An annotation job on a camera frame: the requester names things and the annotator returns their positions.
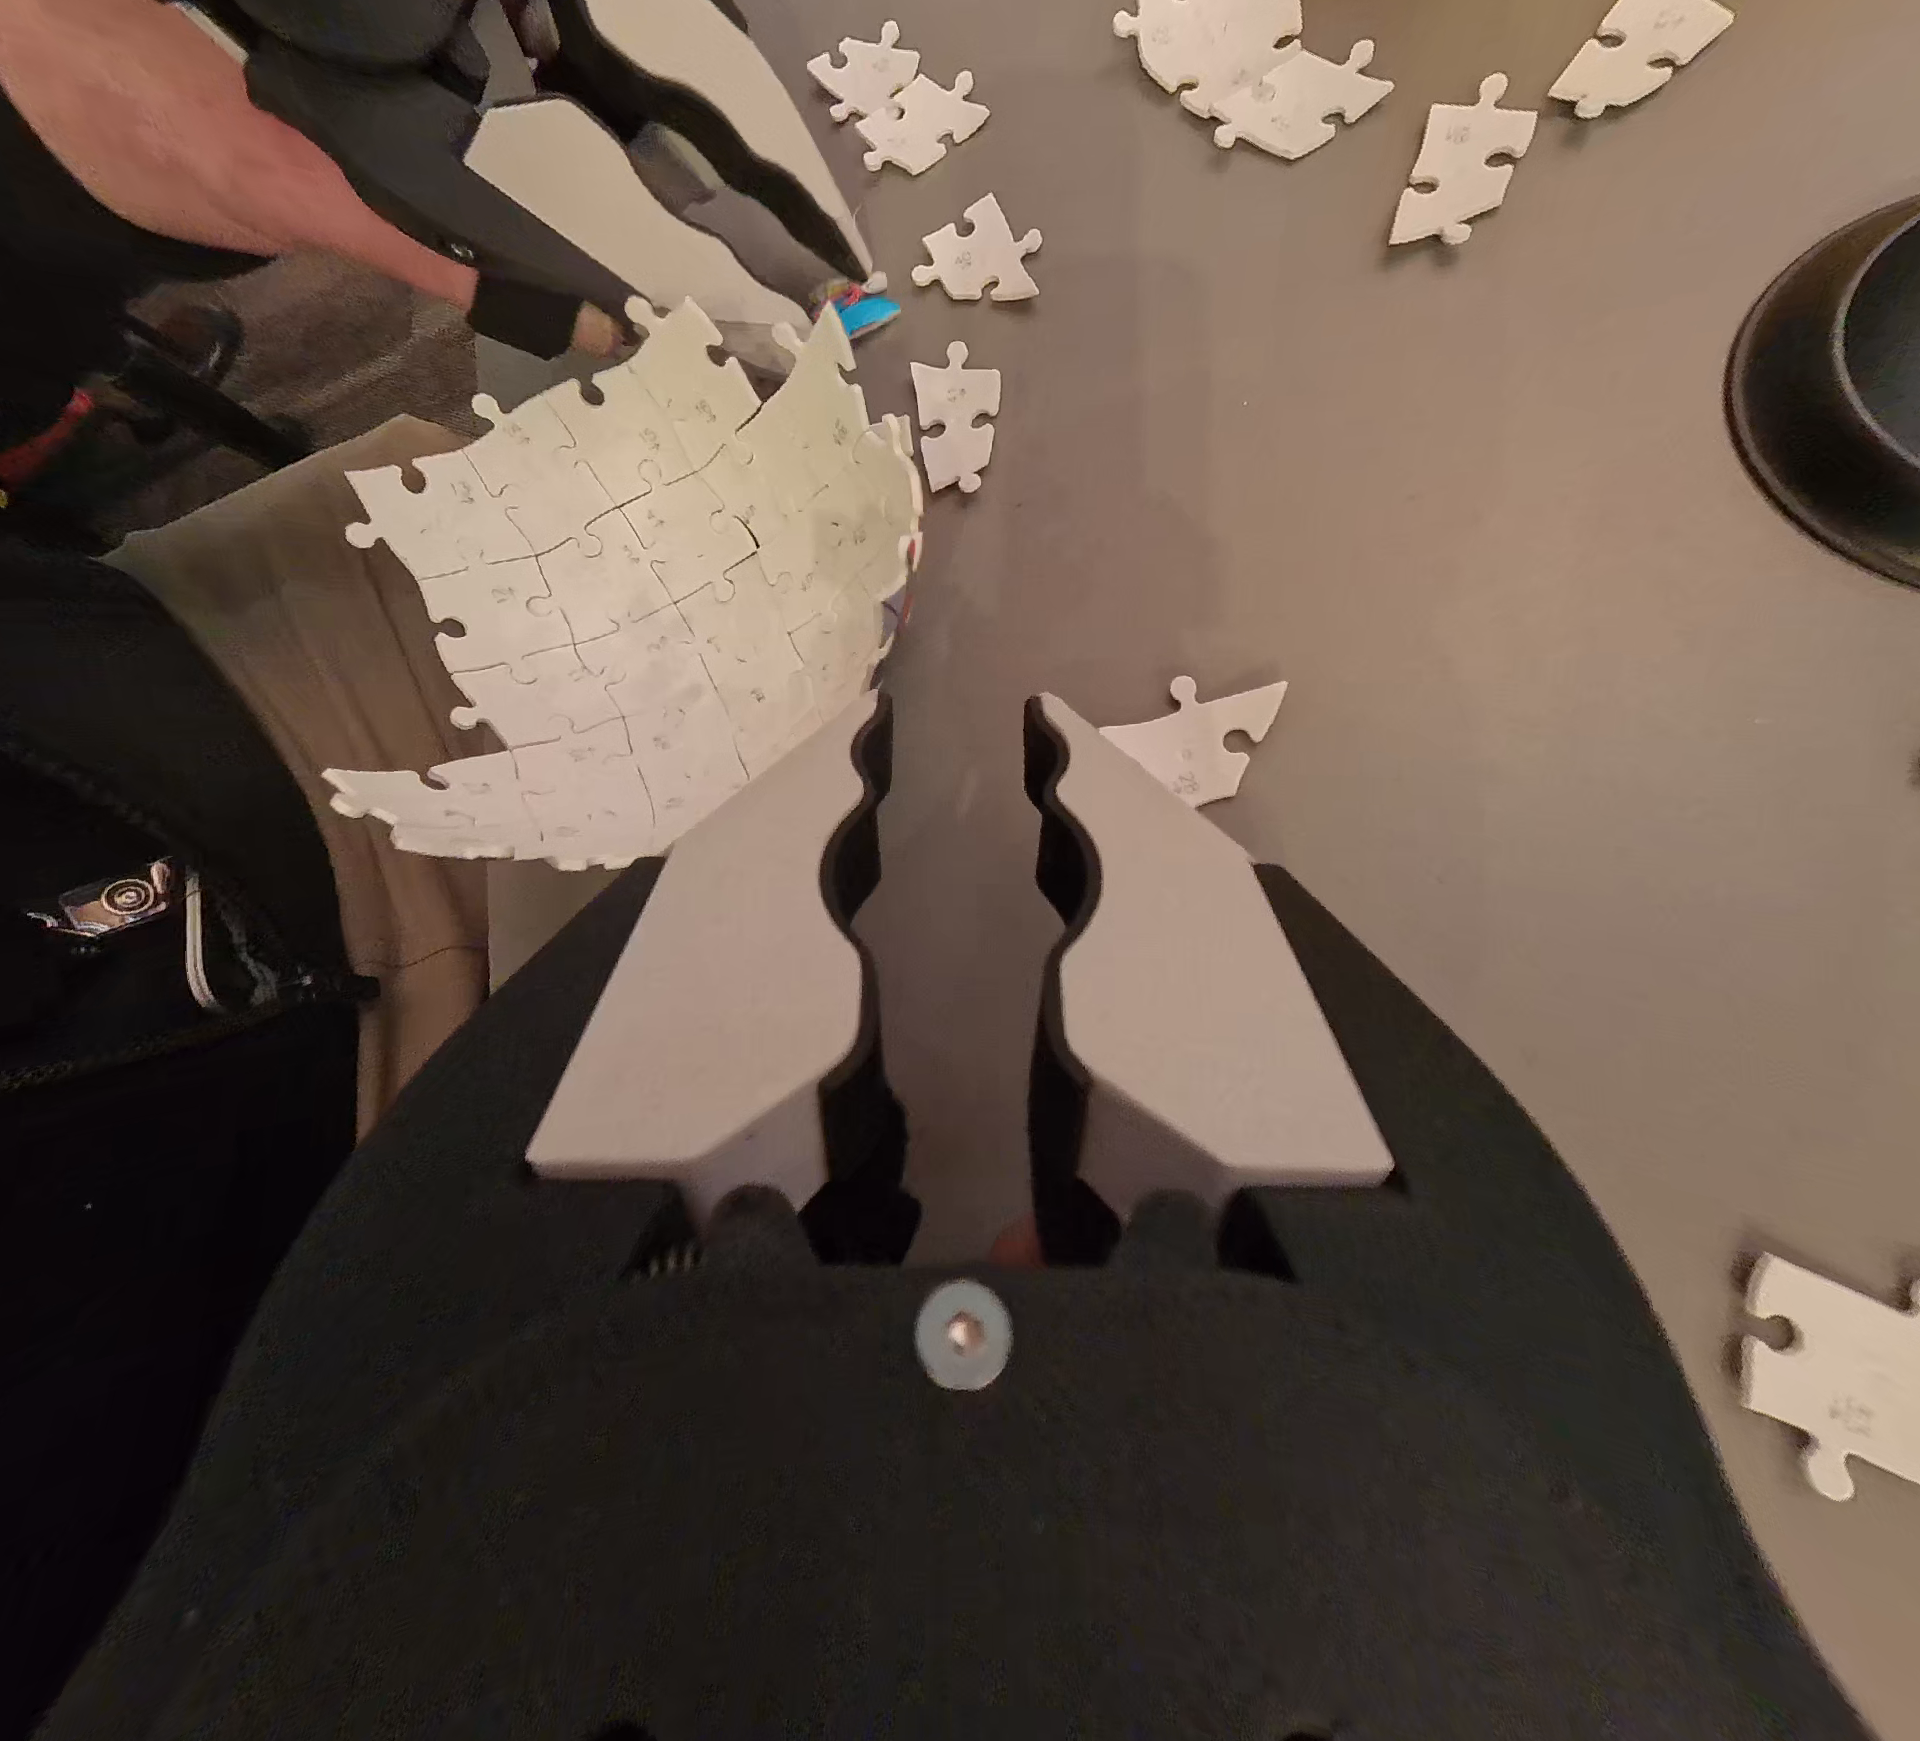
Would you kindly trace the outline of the red chair part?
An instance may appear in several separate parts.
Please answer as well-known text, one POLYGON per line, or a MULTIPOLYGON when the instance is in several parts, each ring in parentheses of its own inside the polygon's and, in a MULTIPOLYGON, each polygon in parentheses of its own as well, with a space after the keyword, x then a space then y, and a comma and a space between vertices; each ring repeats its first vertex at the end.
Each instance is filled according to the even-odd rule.
POLYGON ((79 436, 94 416, 96 400, 87 386, 75 386, 61 413, 36 434, 5 434, 2 507, 12 506, 79 436))

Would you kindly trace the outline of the white puzzle piece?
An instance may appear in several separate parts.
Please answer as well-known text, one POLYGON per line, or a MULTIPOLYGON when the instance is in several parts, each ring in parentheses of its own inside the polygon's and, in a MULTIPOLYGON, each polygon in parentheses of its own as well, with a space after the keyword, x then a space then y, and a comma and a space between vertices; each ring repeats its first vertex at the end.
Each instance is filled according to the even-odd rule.
POLYGON ((1000 368, 972 364, 967 344, 954 340, 946 364, 913 361, 910 381, 923 432, 927 492, 977 492, 993 455, 1000 368))
POLYGON ((1736 14, 1719 0, 1615 0, 1548 87, 1548 98, 1593 120, 1661 91, 1676 69, 1716 41, 1736 14))
POLYGON ((1231 695, 1201 700, 1195 678, 1170 682, 1172 712, 1151 719, 1106 723, 1098 732, 1145 768, 1193 811, 1235 796, 1253 760, 1233 736, 1253 745, 1273 728, 1288 683, 1284 680, 1231 695))
POLYGON ((876 114, 921 75, 923 53, 900 41, 900 25, 889 18, 874 39, 847 36, 833 50, 809 57, 807 75, 828 98, 833 124, 876 114))
POLYGON ((970 141, 991 116, 983 103, 972 98, 972 91, 972 70, 962 70, 952 84, 927 75, 907 83, 855 123, 867 146, 865 166, 876 172, 892 164, 917 176, 937 164, 950 145, 970 141))
POLYGON ((910 279, 917 289, 940 287, 960 303, 1023 303, 1039 295, 1025 260, 1042 246, 1039 228, 1018 235, 995 192, 985 192, 960 222, 926 237, 926 260, 913 267, 910 279))
POLYGON ((1813 1492, 1843 1502, 1861 1462, 1919 1483, 1919 1285, 1883 1301, 1786 1257, 1763 1254, 1745 1287, 1745 1314, 1786 1322, 1772 1345, 1742 1340, 1748 1412, 1799 1436, 1813 1492))
POLYGON ((1359 123, 1393 94, 1390 80, 1368 72, 1372 59, 1372 39, 1357 39, 1339 59, 1303 39, 1282 44, 1264 75, 1217 103, 1213 146, 1255 145, 1288 162, 1304 158, 1329 145, 1339 124, 1359 123))
POLYGON ((1479 84, 1471 104, 1435 103, 1408 171, 1388 244, 1440 241, 1460 246, 1479 216, 1501 209, 1515 166, 1530 148, 1538 114, 1505 107, 1506 75, 1479 84))

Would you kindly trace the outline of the joined white puzzle pieces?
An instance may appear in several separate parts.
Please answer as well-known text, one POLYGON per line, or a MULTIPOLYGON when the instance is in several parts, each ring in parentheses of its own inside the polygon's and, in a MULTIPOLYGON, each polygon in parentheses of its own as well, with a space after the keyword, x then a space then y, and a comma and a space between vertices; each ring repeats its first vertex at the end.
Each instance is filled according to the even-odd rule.
POLYGON ((1304 12, 1300 0, 1138 0, 1111 28, 1135 41, 1142 70, 1186 113, 1213 118, 1300 38, 1304 12))

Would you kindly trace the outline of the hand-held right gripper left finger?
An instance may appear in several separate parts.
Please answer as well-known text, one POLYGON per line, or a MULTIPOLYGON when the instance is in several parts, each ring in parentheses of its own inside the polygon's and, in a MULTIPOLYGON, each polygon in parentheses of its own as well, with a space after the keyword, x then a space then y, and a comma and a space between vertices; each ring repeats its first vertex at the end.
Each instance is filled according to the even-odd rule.
POLYGON ((706 1225, 780 1192, 814 1240, 897 1233, 873 959, 892 712, 856 695, 667 856, 525 1148, 545 1180, 672 1184, 706 1225))

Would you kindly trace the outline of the black round ball stand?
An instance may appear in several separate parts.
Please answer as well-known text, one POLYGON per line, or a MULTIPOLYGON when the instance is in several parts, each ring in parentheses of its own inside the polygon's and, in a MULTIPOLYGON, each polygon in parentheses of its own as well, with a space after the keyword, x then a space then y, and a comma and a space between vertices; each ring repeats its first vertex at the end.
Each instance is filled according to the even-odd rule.
POLYGON ((1784 268, 1742 320, 1724 382, 1734 447, 1813 542, 1919 586, 1919 197, 1784 268))

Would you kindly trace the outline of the person's left hand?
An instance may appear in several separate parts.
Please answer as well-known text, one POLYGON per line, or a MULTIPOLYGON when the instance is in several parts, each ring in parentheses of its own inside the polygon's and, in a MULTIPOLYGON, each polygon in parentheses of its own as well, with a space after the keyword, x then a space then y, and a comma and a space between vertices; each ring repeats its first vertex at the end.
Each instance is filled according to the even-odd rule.
POLYGON ((61 395, 151 289, 323 256, 469 312, 472 267, 377 216, 160 0, 2 0, 6 389, 61 395))

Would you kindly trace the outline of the black chair base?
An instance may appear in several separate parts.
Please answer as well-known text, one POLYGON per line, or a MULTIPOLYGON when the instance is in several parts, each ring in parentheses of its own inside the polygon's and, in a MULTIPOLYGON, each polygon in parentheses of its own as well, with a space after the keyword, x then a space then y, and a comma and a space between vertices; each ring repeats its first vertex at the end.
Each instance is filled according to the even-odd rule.
POLYGON ((124 311, 108 363, 79 384, 96 400, 87 432, 5 520, 47 545, 107 553, 128 532, 126 506, 198 458, 229 454, 276 471, 311 455, 304 422, 262 416, 229 391, 245 349, 245 322, 222 303, 180 303, 157 319, 124 311))

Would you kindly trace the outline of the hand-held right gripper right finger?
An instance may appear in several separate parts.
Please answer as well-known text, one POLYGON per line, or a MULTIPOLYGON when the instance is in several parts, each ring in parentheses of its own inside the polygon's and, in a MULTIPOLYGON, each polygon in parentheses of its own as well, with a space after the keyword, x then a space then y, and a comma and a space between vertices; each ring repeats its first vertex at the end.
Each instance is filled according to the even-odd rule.
POLYGON ((1043 963, 1028 1096, 1039 1237, 1114 1240, 1179 1194, 1381 1185, 1395 1158, 1258 867, 1057 695, 1023 716, 1043 963))

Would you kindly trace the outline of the person's tan trousers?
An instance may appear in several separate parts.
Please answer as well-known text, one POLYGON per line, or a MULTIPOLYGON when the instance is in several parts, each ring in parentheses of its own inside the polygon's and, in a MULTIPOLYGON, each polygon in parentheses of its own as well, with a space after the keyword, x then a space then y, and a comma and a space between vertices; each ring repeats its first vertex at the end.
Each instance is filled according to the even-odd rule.
POLYGON ((323 780, 326 768, 424 772, 464 753, 417 582, 391 552, 345 538, 364 518, 352 471, 459 443, 403 413, 108 556, 224 672, 318 817, 349 963, 377 983, 360 1017, 360 1136, 489 985, 483 867, 398 850, 380 821, 337 815, 323 780))

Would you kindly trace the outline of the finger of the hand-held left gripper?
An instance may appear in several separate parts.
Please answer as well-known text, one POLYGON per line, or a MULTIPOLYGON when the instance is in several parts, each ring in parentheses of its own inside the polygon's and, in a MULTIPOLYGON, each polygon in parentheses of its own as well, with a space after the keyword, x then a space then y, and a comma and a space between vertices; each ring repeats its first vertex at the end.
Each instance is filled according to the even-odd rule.
POLYGON ((499 103, 468 120, 462 162, 492 190, 579 248, 628 295, 664 315, 697 304, 722 328, 810 326, 807 307, 770 289, 732 246, 672 212, 612 131, 564 97, 499 103))
POLYGON ((732 192, 850 280, 874 262, 799 103, 716 0, 557 0, 564 52, 608 104, 690 145, 732 192))

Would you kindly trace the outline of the partly built puzzle ball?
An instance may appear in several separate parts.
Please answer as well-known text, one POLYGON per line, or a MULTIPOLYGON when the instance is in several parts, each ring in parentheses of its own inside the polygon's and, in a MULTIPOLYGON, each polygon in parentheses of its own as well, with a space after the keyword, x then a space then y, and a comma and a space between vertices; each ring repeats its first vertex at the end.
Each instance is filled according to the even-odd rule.
POLYGON ((617 868, 664 854, 876 678, 921 559, 908 426, 841 312, 775 328, 758 395, 695 303, 592 384, 487 395, 464 449, 354 470, 358 550, 413 576, 459 728, 497 750, 327 768, 398 850, 617 868))

